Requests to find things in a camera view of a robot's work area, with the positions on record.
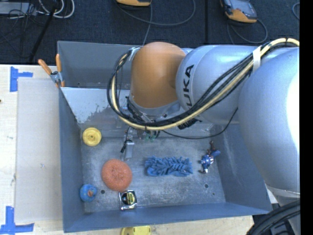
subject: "wooden table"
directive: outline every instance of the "wooden table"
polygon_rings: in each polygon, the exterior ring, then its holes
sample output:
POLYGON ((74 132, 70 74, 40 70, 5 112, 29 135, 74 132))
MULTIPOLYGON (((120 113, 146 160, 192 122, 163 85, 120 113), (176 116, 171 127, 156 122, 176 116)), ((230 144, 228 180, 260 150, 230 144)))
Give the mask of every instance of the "wooden table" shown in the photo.
MULTIPOLYGON (((29 71, 34 78, 49 78, 41 66, 0 65, 0 225, 5 223, 5 207, 15 204, 15 168, 18 91, 10 92, 10 67, 29 71)), ((62 220, 34 220, 34 231, 26 234, 61 235, 62 220)), ((151 225, 152 235, 245 235, 253 225, 252 216, 219 218, 165 225, 151 225)), ((121 229, 72 233, 77 235, 119 235, 121 229)))

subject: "orange ball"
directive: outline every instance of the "orange ball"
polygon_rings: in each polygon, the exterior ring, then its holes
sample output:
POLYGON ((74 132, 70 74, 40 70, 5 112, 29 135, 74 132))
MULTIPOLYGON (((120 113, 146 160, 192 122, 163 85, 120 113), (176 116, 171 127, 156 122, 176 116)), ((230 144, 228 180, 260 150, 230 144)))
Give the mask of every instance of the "orange ball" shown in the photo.
POLYGON ((133 173, 125 162, 119 159, 110 159, 102 166, 101 178, 108 188, 123 191, 132 182, 133 173))

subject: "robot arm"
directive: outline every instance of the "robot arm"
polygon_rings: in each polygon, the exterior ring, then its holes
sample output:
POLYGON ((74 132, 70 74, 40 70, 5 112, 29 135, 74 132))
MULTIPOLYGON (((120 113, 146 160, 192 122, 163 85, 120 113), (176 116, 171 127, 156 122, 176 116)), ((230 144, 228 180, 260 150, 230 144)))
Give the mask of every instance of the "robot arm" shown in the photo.
MULTIPOLYGON (((278 203, 284 206, 300 199, 297 40, 188 51, 167 43, 147 44, 132 63, 133 116, 118 106, 114 74, 110 90, 112 108, 134 129, 180 129, 197 121, 226 125, 231 119, 240 125, 248 151, 278 203), (257 62, 254 51, 260 57, 257 62), (255 63, 260 63, 257 70, 255 63)), ((295 231, 297 223, 291 222, 295 231)))

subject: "orange handle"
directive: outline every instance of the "orange handle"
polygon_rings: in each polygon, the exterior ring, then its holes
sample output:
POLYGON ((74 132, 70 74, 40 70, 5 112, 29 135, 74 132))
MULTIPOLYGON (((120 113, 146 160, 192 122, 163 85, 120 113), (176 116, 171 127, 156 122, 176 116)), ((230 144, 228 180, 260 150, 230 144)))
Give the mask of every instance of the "orange handle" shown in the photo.
POLYGON ((60 60, 60 55, 59 54, 56 54, 55 62, 57 64, 58 72, 61 72, 62 71, 62 65, 61 65, 61 60, 60 60))
POLYGON ((51 75, 51 74, 52 74, 52 70, 49 68, 49 66, 45 63, 44 60, 38 59, 38 64, 40 64, 40 66, 45 70, 45 72, 46 72, 48 75, 51 75))

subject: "bin floor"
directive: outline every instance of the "bin floor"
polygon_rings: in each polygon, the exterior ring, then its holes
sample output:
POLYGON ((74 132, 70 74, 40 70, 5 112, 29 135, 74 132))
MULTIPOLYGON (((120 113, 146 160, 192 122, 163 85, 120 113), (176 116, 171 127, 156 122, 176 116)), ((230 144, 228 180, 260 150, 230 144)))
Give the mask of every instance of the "bin floor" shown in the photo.
MULTIPOLYGON (((199 160, 210 147, 209 139, 163 138, 161 134, 153 142, 139 139, 133 141, 135 145, 132 158, 125 162, 133 173, 133 180, 128 189, 135 191, 138 208, 225 202, 218 171, 219 158, 217 157, 209 167, 207 174, 199 172, 202 170, 199 160), (150 156, 189 158, 193 174, 186 177, 149 176, 144 164, 150 156)), ((98 189, 96 198, 90 203, 85 203, 85 212, 119 209, 118 192, 104 184, 101 169, 107 160, 121 158, 123 142, 123 138, 105 137, 97 146, 87 146, 82 142, 84 184, 92 184, 98 189)))

